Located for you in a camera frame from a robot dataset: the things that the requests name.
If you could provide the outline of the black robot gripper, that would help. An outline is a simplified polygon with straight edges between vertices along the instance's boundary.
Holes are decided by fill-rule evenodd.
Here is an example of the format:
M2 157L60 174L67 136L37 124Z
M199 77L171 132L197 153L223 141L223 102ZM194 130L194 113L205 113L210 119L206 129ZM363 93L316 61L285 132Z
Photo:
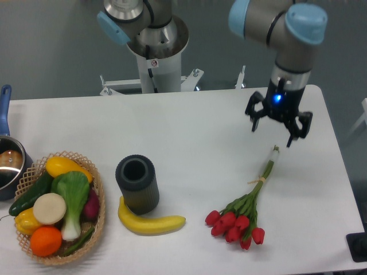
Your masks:
M284 123L290 136L286 147L289 148L294 140L304 139L309 133L313 113L310 111L299 112L299 104L304 88L287 90L284 86L275 85L271 80L268 85L266 97L255 91L249 98L245 114L252 122L252 132L255 132L262 117L268 116L278 122ZM255 107L261 103L263 108L256 111Z

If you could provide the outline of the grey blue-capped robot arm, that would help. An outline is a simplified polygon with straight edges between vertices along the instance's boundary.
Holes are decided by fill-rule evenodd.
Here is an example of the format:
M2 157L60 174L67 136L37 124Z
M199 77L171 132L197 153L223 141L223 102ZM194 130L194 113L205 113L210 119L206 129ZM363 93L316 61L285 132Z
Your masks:
M301 112L299 104L327 22L326 12L306 1L234 2L228 18L231 32L276 51L266 95L254 92L245 109L253 131L267 116L288 129L288 146L307 136L313 113Z

